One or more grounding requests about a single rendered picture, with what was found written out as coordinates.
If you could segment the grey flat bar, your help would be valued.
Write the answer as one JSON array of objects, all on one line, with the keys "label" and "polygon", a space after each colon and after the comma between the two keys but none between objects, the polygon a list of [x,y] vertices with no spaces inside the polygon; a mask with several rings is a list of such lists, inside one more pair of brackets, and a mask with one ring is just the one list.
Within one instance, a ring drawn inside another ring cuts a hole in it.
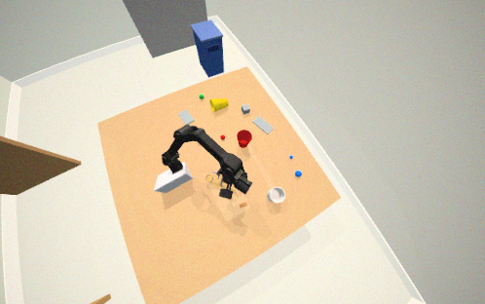
[{"label": "grey flat bar", "polygon": [[259,115],[252,122],[266,134],[268,134],[274,128]]}]

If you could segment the white paper cup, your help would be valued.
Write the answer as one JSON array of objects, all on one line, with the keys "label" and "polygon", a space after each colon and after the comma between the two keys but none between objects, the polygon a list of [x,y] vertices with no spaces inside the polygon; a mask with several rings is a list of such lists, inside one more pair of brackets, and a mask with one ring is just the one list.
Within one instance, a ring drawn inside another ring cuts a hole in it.
[{"label": "white paper cup", "polygon": [[267,197],[271,202],[281,203],[285,198],[285,193],[280,187],[275,187],[268,192]]}]

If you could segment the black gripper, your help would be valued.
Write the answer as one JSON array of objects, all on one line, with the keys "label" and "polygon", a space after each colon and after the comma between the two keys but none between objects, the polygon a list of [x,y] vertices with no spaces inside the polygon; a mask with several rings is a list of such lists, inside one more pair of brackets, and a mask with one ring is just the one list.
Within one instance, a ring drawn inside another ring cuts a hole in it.
[{"label": "black gripper", "polygon": [[[233,184],[227,183],[227,182],[224,181],[223,178],[222,178],[222,181],[227,184],[227,187],[226,187],[226,189],[220,189],[219,197],[232,199],[233,191],[231,191],[231,187],[232,187],[232,185],[235,185],[235,184],[233,182],[232,182]],[[230,189],[228,190],[228,188],[230,188]]]}]

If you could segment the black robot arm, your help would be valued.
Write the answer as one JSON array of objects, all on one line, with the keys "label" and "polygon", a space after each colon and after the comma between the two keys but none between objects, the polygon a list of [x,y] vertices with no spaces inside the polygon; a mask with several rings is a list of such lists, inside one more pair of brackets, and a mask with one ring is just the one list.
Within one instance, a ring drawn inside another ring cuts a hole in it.
[{"label": "black robot arm", "polygon": [[[179,153],[177,152],[184,142],[197,141],[212,157],[214,157],[220,165],[219,173],[227,183],[234,183],[234,187],[246,195],[252,182],[247,180],[247,172],[244,171],[243,161],[232,153],[225,151],[218,143],[216,143],[203,128],[193,125],[185,125],[184,127],[174,131],[173,137],[175,140],[172,145],[162,154],[162,164],[169,167],[172,174],[183,170],[183,165],[177,159]],[[232,184],[233,184],[232,183]]]}]

